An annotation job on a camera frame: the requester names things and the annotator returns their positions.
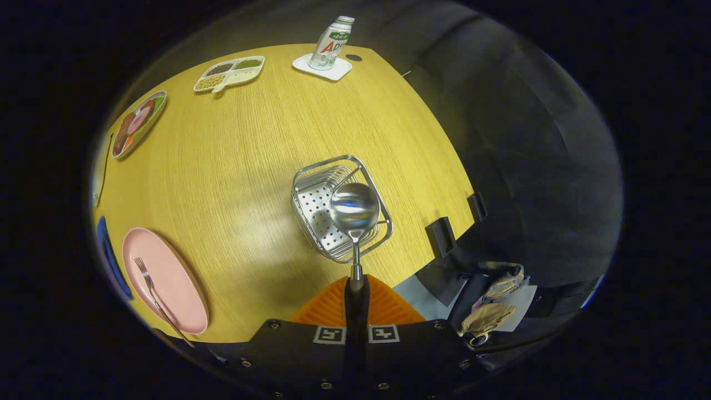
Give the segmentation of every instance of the beans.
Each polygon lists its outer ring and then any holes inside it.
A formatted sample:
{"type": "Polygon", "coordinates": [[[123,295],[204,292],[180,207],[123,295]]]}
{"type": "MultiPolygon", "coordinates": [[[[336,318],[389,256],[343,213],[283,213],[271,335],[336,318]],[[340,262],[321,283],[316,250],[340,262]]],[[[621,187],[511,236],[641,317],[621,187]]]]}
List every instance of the beans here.
{"type": "Polygon", "coordinates": [[[205,76],[210,76],[210,75],[215,75],[216,73],[225,72],[225,71],[229,70],[230,68],[232,68],[232,63],[218,65],[218,66],[214,67],[213,69],[211,69],[210,72],[208,72],[208,74],[205,76]]]}
{"type": "Polygon", "coordinates": [[[239,64],[235,65],[235,70],[249,67],[258,67],[262,64],[261,60],[244,60],[239,64]]]}
{"type": "Polygon", "coordinates": [[[224,75],[210,76],[209,78],[204,78],[200,82],[198,82],[198,84],[195,86],[195,89],[202,90],[217,86],[222,83],[223,79],[225,79],[224,75]]]}

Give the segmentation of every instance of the wooden table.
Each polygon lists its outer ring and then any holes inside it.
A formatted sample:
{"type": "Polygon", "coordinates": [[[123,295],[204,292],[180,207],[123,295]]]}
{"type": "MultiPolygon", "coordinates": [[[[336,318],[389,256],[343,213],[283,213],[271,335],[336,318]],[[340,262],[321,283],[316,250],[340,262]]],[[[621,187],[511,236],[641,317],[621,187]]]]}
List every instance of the wooden table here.
{"type": "MultiPolygon", "coordinates": [[[[363,267],[388,285],[433,259],[426,225],[448,216],[459,237],[474,223],[469,178],[405,79],[374,51],[352,46],[342,54],[363,60],[351,61],[338,82],[293,68],[313,47],[234,53],[166,80],[129,108],[158,90],[168,93],[143,142],[123,160],[108,158],[95,222],[106,217],[124,274],[122,240],[135,226],[159,233],[181,253],[210,315],[203,334],[187,335],[192,340],[248,341],[267,318],[289,318],[350,273],[349,265],[310,247],[294,216],[292,179],[306,165],[342,154],[366,165],[395,230],[363,267]],[[255,80],[217,95],[193,92],[207,67],[244,56],[266,58],[255,80]]],[[[175,335],[137,296],[129,306],[150,327],[175,335]]]]}

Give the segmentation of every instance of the silver fork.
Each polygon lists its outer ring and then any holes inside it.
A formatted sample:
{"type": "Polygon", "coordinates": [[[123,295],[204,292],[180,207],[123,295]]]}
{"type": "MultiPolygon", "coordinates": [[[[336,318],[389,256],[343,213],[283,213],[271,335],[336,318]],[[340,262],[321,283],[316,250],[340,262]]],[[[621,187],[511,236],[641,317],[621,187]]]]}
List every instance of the silver fork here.
{"type": "Polygon", "coordinates": [[[156,296],[153,294],[153,292],[156,291],[156,289],[153,285],[153,280],[151,279],[151,276],[148,274],[148,270],[146,269],[146,265],[143,264],[143,260],[140,257],[136,257],[136,258],[134,258],[134,261],[136,262],[138,269],[141,270],[141,273],[143,274],[143,278],[146,280],[146,285],[148,285],[148,293],[150,293],[151,297],[153,298],[153,303],[156,305],[156,307],[158,307],[158,311],[161,312],[165,321],[167,321],[173,327],[173,329],[176,331],[176,333],[178,335],[180,335],[180,337],[182,337],[183,340],[185,340],[185,343],[189,344],[190,347],[195,347],[195,345],[190,340],[188,340],[188,338],[185,337],[185,335],[183,335],[183,333],[178,329],[178,327],[173,324],[171,319],[168,318],[168,315],[166,314],[166,312],[163,311],[163,308],[161,307],[161,305],[158,304],[158,300],[156,300],[156,296]]]}

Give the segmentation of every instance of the metal dish rack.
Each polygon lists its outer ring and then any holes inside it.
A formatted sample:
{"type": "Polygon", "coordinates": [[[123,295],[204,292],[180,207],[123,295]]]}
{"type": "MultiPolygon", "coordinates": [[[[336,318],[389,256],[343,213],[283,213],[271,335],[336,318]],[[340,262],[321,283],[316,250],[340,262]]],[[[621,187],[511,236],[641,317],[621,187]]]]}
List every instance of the metal dish rack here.
{"type": "Polygon", "coordinates": [[[368,170],[358,158],[346,154],[301,168],[294,175],[292,186],[292,206],[306,238],[319,253],[342,264],[353,261],[353,242],[333,224],[328,205],[340,185],[353,182],[367,184],[380,202],[378,223],[360,240],[360,255],[364,256],[391,237],[392,219],[368,170]],[[345,165],[347,162],[353,166],[349,168],[345,165]],[[387,226],[385,232],[380,229],[381,225],[387,226]]]}

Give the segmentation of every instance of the oval pink plate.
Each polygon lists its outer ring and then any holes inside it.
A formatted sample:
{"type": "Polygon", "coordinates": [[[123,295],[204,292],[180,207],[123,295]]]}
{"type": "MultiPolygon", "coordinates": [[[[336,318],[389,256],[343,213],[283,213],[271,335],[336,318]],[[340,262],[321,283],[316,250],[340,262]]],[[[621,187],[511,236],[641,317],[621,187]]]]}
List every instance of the oval pink plate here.
{"type": "Polygon", "coordinates": [[[133,228],[124,237],[122,255],[131,284],[156,315],[163,319],[134,261],[136,257],[143,260],[153,280],[156,299],[175,326],[193,335],[205,332],[208,309],[204,296],[183,260],[163,238],[148,229],[133,228]]]}

